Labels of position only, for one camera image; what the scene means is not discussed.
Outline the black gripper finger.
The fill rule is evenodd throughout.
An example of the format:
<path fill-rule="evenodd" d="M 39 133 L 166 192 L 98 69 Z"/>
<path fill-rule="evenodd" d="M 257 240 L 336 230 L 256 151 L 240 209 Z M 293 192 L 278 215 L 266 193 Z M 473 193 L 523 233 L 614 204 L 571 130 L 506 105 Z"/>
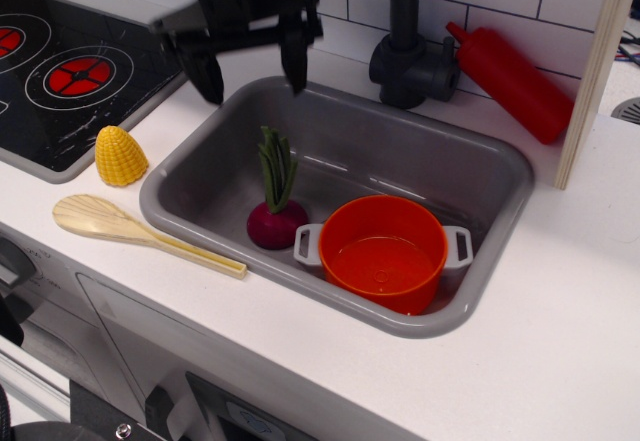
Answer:
<path fill-rule="evenodd" d="M 224 82 L 219 63 L 209 52 L 180 53 L 181 67 L 200 95 L 208 102 L 224 102 Z"/>
<path fill-rule="evenodd" d="M 295 94 L 306 88 L 307 44 L 300 32 L 287 32 L 280 43 L 281 64 Z"/>

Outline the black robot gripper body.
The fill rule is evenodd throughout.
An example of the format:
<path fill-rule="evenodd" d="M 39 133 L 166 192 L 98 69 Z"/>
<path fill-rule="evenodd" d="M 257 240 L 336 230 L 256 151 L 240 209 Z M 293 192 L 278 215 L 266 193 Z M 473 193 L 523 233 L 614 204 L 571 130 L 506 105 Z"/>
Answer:
<path fill-rule="evenodd" d="M 319 0 L 196 0 L 151 24 L 170 50 L 193 41 L 215 53 L 267 44 L 307 49 L 323 36 Z"/>

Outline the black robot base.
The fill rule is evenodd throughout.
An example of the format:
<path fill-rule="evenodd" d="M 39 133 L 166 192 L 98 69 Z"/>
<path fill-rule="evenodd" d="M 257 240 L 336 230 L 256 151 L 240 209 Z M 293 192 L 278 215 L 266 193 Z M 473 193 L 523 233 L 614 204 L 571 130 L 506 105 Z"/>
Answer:
<path fill-rule="evenodd" d="M 1 387 L 2 440 L 162 440 L 135 419 L 71 383 L 70 421 L 35 421 L 13 425 L 11 407 Z"/>

